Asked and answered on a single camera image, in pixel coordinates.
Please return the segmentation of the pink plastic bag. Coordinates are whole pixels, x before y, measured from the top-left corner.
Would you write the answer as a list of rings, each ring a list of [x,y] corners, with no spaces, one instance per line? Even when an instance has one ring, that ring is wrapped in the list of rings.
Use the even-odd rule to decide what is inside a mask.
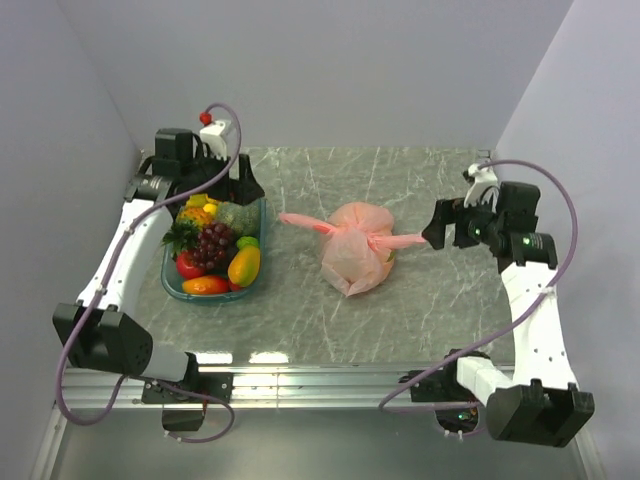
[[[296,213],[281,213],[279,220],[320,235],[321,274],[346,297],[382,283],[398,250],[426,242],[419,234],[395,235],[392,213],[364,202],[345,204],[326,221]]]

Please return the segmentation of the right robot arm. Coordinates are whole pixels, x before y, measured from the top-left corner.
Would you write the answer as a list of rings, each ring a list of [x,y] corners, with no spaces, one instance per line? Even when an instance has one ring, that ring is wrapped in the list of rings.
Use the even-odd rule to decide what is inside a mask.
[[[496,259],[512,317],[512,375],[477,349],[453,350],[439,370],[442,391],[483,405],[495,440],[562,448],[593,416],[595,401],[579,388],[566,353],[552,283],[561,269],[552,236],[536,230],[539,199],[534,185],[504,182],[496,203],[439,200],[422,236],[439,250],[446,227],[453,226],[454,246],[486,245]]]

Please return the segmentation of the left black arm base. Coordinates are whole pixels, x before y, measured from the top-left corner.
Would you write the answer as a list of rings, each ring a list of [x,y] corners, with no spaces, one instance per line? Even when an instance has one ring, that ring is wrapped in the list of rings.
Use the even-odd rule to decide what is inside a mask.
[[[198,433],[204,426],[209,410],[222,407],[229,416],[219,438],[231,430],[235,412],[231,407],[234,375],[228,372],[199,373],[183,382],[146,380],[141,404],[162,410],[163,429],[175,437]]]

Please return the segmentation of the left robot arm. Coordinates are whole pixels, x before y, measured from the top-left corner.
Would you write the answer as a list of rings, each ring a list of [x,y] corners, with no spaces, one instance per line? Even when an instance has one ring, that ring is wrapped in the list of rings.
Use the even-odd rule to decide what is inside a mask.
[[[214,190],[264,207],[263,193],[243,182],[253,173],[249,157],[227,150],[231,126],[218,121],[198,133],[165,128],[155,135],[155,153],[129,181],[116,232],[89,283],[72,303],[56,306],[52,321],[63,345],[56,379],[67,366],[163,381],[177,401],[201,390],[194,354],[158,344],[134,319],[145,271],[162,237],[189,195]]]

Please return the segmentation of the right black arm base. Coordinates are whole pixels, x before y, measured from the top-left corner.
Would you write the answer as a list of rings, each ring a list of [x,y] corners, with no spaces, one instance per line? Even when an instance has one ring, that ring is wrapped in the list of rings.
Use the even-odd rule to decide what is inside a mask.
[[[481,403],[469,389],[458,383],[455,361],[439,368],[406,390],[403,388],[404,384],[422,373],[422,370],[410,370],[400,377],[399,388],[393,390],[394,396],[407,390],[412,403],[439,404],[432,412],[444,436],[455,435],[462,441],[484,431],[484,428],[479,426]]]

